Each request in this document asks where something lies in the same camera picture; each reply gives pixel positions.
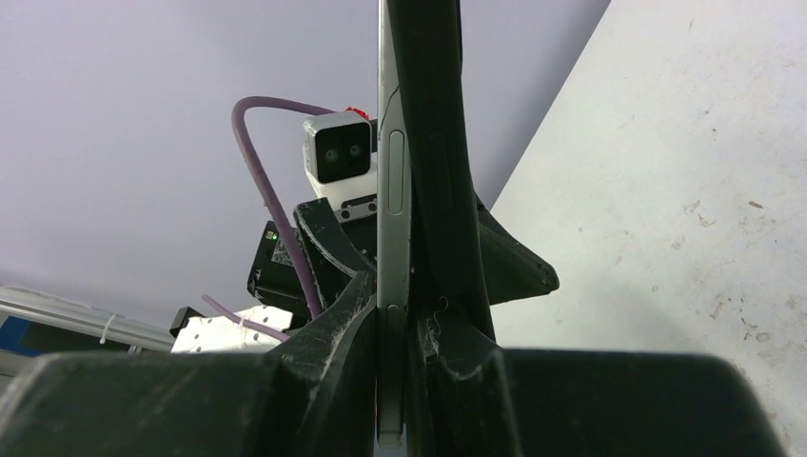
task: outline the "white camera housing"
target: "white camera housing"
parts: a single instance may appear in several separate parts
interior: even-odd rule
[[[322,164],[322,157],[318,157],[317,153],[317,140],[322,142],[322,139],[328,137],[338,137],[341,131],[348,132],[350,129],[354,132],[361,132],[366,126],[368,132],[363,144],[366,147],[366,153],[369,154],[369,167],[364,171],[362,167],[361,174],[328,180],[322,182],[318,171],[322,171],[324,164]],[[308,177],[308,182],[319,198],[327,198],[330,206],[334,210],[341,209],[343,203],[350,202],[367,195],[373,195],[378,188],[378,161],[377,154],[371,153],[369,148],[371,145],[372,127],[361,115],[355,111],[342,111],[320,116],[311,116],[303,123],[303,130],[305,132],[305,142],[303,147],[303,154],[305,157],[305,175]]]

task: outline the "phone side button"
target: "phone side button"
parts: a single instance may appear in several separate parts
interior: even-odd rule
[[[404,148],[405,137],[400,130],[389,134],[389,181],[387,182],[388,210],[401,214],[404,210]]]

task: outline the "smartphone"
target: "smartphone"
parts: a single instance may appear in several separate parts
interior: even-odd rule
[[[412,170],[386,0],[379,4],[378,295],[376,433],[399,447],[404,432],[404,363],[409,300]]]

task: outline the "red tag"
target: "red tag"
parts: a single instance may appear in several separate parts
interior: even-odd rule
[[[368,116],[366,112],[364,112],[364,111],[362,111],[362,110],[360,110],[358,108],[347,107],[346,111],[353,111],[356,114],[359,114],[360,116],[362,116],[365,120],[367,120],[367,121],[370,120],[370,116]]]

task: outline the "white wall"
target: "white wall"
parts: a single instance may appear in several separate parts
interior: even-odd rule
[[[474,176],[498,195],[607,0],[463,2]],[[0,282],[167,325],[253,302],[268,216],[235,147],[250,94],[376,106],[376,2],[0,3]],[[249,123],[286,209],[303,117]]]
[[[714,353],[807,455],[805,23],[611,4],[494,207],[561,278],[494,308],[503,344]]]

